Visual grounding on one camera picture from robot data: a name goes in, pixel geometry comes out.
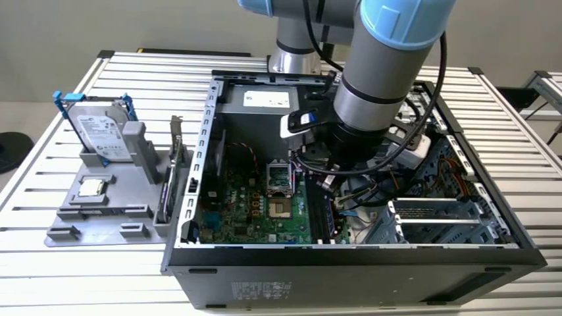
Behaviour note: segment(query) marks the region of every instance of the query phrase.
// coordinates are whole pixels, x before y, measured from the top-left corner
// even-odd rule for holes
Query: sticker
[[[232,282],[236,300],[286,300],[293,282]]]
[[[244,92],[246,107],[279,107],[289,109],[289,92],[247,91]]]
[[[98,155],[107,160],[131,159],[119,126],[112,118],[79,115],[79,124]]]
[[[309,113],[306,113],[301,116],[301,125],[306,125],[309,123],[310,123],[310,115]]]

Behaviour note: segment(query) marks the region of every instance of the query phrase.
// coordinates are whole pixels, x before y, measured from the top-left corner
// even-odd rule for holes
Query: aluminum profile table
[[[168,147],[168,120],[183,117],[194,146],[212,69],[266,71],[250,57],[115,53],[98,58],[75,92],[135,99],[146,138]],[[425,67],[421,80],[435,81]],[[561,161],[478,70],[449,68],[443,99],[549,266],[439,315],[562,315]],[[82,161],[79,140],[56,116],[0,193],[0,314],[188,315],[194,308],[174,277],[160,276],[164,245],[47,248],[55,217]],[[293,309],[239,311],[275,315],[431,315],[434,309]]]

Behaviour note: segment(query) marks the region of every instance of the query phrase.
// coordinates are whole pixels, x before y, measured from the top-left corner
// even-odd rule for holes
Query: blue drive bracket
[[[88,147],[86,146],[86,142],[80,137],[79,130],[76,129],[72,120],[68,116],[67,108],[72,107],[72,105],[76,102],[88,102],[88,101],[111,101],[111,102],[120,102],[124,103],[126,109],[127,109],[127,115],[130,116],[130,120],[139,121],[138,114],[135,112],[135,106],[132,105],[132,98],[126,94],[123,94],[119,98],[112,97],[95,97],[95,96],[87,96],[84,93],[67,93],[63,97],[63,92],[60,90],[55,91],[52,93],[52,101],[55,102],[55,105],[63,114],[63,118],[68,121],[71,124],[72,130],[76,133],[76,136],[79,137],[80,143],[84,148],[86,153],[91,153]],[[107,166],[110,164],[110,161],[102,157],[102,164]]]
[[[122,100],[127,105],[127,114],[130,115],[131,120],[139,120],[138,114],[135,112],[135,107],[132,105],[132,98],[127,95],[127,93],[123,94]]]
[[[67,112],[67,109],[66,109],[66,106],[64,106],[66,102],[67,102],[68,95],[72,95],[71,99],[75,99],[75,100],[76,100],[76,98],[80,98],[80,100],[83,100],[86,98],[86,95],[82,94],[82,93],[68,93],[66,95],[64,99],[60,98],[62,95],[63,95],[63,92],[60,90],[55,91],[52,93],[52,101],[55,102],[55,105],[56,105],[56,107],[60,111],[60,114],[63,115],[63,118],[68,121],[68,123],[71,123],[72,130],[76,133],[76,136],[79,137],[82,147],[84,148],[84,152],[90,153],[88,147],[86,146],[86,143],[84,143],[84,141],[80,137],[79,130],[76,130],[76,127],[74,126],[72,120],[68,118],[68,112]]]

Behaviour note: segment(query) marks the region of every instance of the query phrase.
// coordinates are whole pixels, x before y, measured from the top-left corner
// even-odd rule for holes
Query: motherboard
[[[271,174],[265,172],[265,176],[255,175],[255,178],[227,170],[222,207],[219,211],[203,213],[203,229],[199,237],[202,243],[317,243],[313,242],[305,175],[279,162],[269,164],[267,169]],[[342,233],[334,235],[335,242],[346,244],[349,236],[345,221],[338,221],[338,228]]]

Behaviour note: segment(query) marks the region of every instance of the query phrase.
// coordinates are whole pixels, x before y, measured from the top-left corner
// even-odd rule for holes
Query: circuit board
[[[297,180],[291,198],[269,198],[267,180],[262,178],[250,180],[227,171],[222,211],[204,213],[203,243],[311,243],[305,181]]]

